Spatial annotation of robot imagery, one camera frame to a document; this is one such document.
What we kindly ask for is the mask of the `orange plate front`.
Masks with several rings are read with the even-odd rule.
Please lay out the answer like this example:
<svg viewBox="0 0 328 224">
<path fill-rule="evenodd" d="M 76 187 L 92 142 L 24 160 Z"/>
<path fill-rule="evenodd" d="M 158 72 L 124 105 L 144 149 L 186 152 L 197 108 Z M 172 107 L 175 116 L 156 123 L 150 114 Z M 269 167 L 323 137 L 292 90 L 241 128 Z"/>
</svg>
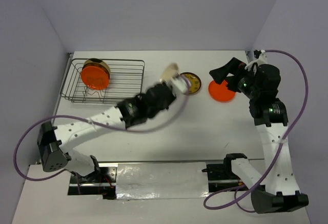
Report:
<svg viewBox="0 0 328 224">
<path fill-rule="evenodd" d="M 224 80 L 221 84 L 211 81 L 208 85 L 208 93 L 212 99 L 221 103 L 227 103 L 233 100 L 235 92 L 227 88 L 227 82 Z"/>
</svg>

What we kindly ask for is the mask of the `orange plate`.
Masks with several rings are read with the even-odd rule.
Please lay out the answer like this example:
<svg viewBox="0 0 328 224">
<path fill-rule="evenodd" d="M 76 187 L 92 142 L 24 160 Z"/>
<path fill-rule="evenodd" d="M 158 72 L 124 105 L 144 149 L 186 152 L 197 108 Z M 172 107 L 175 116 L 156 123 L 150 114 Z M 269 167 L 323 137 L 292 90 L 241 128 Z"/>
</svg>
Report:
<svg viewBox="0 0 328 224">
<path fill-rule="evenodd" d="M 110 83 L 110 69 L 104 66 L 83 67 L 80 74 L 82 82 L 92 90 L 106 89 Z"/>
<path fill-rule="evenodd" d="M 211 81 L 208 85 L 208 93 L 212 99 L 221 103 L 227 103 L 233 100 L 235 92 L 227 88 L 227 82 L 224 80 L 221 84 Z"/>
</svg>

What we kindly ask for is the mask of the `yellow patterned plate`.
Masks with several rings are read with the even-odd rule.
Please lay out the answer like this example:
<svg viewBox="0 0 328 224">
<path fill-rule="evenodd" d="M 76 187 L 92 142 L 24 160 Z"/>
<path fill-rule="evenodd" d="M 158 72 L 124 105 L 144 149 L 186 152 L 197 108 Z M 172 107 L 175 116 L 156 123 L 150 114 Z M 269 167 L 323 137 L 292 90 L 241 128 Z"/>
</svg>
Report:
<svg viewBox="0 0 328 224">
<path fill-rule="evenodd" d="M 190 82 L 188 95 L 194 95 L 200 91 L 202 83 L 198 75 L 192 72 L 183 72 L 180 75 L 184 76 Z"/>
</svg>

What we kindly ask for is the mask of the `pink floral plate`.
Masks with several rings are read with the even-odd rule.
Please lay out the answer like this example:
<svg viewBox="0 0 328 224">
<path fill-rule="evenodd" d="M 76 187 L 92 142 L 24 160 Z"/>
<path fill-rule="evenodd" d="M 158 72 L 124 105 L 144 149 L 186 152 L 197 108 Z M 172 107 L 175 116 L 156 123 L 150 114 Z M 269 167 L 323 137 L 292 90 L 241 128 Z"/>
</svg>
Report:
<svg viewBox="0 0 328 224">
<path fill-rule="evenodd" d="M 160 82 L 169 82 L 179 75 L 179 66 L 177 63 L 169 64 L 160 76 Z"/>
</svg>

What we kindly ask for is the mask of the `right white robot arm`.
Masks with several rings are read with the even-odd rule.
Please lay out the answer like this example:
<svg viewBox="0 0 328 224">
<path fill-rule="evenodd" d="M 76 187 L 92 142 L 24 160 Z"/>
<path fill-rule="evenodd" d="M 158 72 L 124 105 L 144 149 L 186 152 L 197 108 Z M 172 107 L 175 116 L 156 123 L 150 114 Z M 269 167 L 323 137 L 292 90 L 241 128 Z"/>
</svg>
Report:
<svg viewBox="0 0 328 224">
<path fill-rule="evenodd" d="M 251 196 L 257 214 L 293 212 L 306 207 L 309 197 L 296 182 L 288 144 L 287 110 L 277 98 L 281 81 L 277 67 L 255 61 L 252 65 L 232 58 L 224 66 L 209 72 L 214 82 L 226 82 L 228 90 L 243 93 L 260 135 L 266 171 L 260 174 L 242 153 L 227 154 L 223 173 L 238 176 Z"/>
</svg>

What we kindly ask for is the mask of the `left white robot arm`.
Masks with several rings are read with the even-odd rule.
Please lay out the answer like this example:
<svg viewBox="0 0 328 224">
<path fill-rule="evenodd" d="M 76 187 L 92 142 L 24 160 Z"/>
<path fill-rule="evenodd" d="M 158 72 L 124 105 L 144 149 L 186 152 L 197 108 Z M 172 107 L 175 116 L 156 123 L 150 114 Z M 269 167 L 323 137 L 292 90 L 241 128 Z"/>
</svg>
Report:
<svg viewBox="0 0 328 224">
<path fill-rule="evenodd" d="M 42 123 L 37 144 L 43 171 L 64 169 L 88 182 L 97 181 L 100 178 L 97 159 L 77 152 L 75 147 L 112 131 L 126 131 L 143 124 L 168 109 L 176 98 L 177 91 L 171 84 L 159 83 L 86 121 L 58 126 L 49 121 Z"/>
</svg>

